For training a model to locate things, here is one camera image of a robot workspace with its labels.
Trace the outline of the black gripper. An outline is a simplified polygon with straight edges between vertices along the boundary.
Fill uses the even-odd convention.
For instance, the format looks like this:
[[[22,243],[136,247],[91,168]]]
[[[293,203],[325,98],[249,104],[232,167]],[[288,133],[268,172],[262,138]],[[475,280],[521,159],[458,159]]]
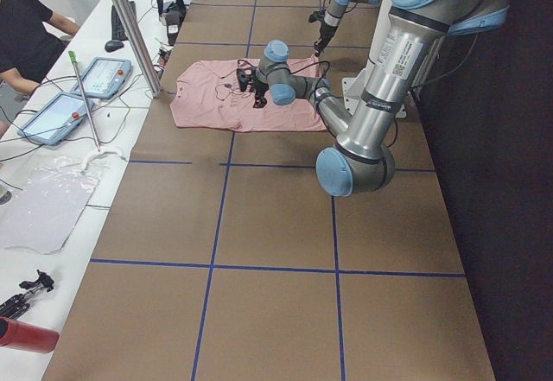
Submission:
[[[324,45],[327,45],[333,39],[334,34],[335,26],[328,25],[325,22],[321,23],[319,40],[314,43],[315,56],[321,55],[324,51]]]
[[[257,75],[252,76],[252,87],[255,91],[255,101],[253,107],[264,108],[267,105],[265,94],[269,90],[269,85],[261,81]]]

